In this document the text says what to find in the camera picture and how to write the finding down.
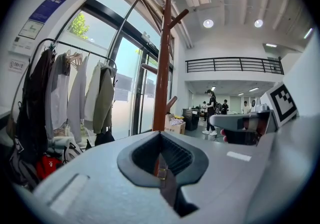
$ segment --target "black t-shirt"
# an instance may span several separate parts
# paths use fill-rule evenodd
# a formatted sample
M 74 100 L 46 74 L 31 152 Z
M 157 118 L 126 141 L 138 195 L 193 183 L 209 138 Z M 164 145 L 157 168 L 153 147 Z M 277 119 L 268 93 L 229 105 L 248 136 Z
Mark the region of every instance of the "black t-shirt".
M 228 104 L 224 104 L 221 106 L 221 114 L 226 115 L 227 114 L 227 109 L 229 108 Z
M 213 103 L 213 107 L 208 107 L 208 115 L 211 116 L 211 115 L 214 115 L 215 114 L 215 110 L 216 110 L 216 98 L 214 96 L 212 96 L 210 98 L 210 102 L 209 102 L 209 105 L 211 105 Z

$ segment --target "tree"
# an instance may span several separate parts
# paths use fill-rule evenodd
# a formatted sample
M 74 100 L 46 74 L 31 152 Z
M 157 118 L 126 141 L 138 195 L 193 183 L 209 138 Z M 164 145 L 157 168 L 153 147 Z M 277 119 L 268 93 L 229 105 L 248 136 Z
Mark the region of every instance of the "tree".
M 77 17 L 75 17 L 75 19 L 71 22 L 67 31 L 83 39 L 88 39 L 86 33 L 88 32 L 89 28 L 90 26 L 86 26 L 85 15 L 80 12 Z
M 137 50 L 135 50 L 135 53 L 141 55 L 142 54 L 142 50 L 137 49 Z M 149 57 L 149 63 L 151 63 L 155 67 L 158 67 L 158 62 L 156 60 L 154 60 L 153 58 L 151 58 L 151 57 Z

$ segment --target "floor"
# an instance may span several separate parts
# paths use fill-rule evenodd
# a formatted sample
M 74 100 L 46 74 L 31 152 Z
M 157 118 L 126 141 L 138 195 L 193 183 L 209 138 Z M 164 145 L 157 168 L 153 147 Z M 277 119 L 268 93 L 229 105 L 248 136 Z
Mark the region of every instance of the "floor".
M 215 130 L 217 131 L 216 136 L 210 136 L 209 134 L 202 133 L 207 128 L 207 122 L 204 122 L 204 118 L 200 117 L 198 128 L 195 130 L 185 130 L 184 135 L 195 137 L 202 140 L 208 140 L 208 141 L 215 141 L 215 142 L 222 142 L 224 143 L 223 136 L 220 134 L 220 128 L 216 127 Z

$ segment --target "glass door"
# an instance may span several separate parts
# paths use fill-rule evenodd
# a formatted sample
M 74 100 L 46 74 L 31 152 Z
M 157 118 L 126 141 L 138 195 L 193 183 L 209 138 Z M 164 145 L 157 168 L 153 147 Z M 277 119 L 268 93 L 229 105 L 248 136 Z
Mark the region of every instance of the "glass door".
M 135 134 L 132 120 L 135 111 L 135 92 L 139 87 L 137 75 L 140 73 L 142 50 L 122 37 L 115 63 L 114 103 L 112 108 L 112 135 L 115 140 Z
M 158 69 L 158 62 L 150 54 L 146 56 L 146 63 Z M 157 75 L 145 70 L 141 95 L 139 134 L 152 130 L 154 120 L 155 93 Z

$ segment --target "woman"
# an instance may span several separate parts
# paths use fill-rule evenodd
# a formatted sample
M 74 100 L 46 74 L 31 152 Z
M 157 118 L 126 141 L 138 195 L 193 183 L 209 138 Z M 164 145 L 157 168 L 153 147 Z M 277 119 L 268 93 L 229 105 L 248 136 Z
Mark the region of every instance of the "woman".
M 208 96 L 210 96 L 210 102 L 209 102 L 209 105 L 205 106 L 205 108 L 207 108 L 207 110 L 208 110 L 208 115 L 206 118 L 206 130 L 204 130 L 202 133 L 209 134 L 210 136 L 215 136 L 215 135 L 217 135 L 217 131 L 216 131 L 215 127 L 209 123 L 209 120 L 210 120 L 210 117 L 215 114 L 215 108 L 216 108 L 216 102 L 217 102 L 216 95 L 212 90 L 207 90 L 206 94 L 208 94 Z

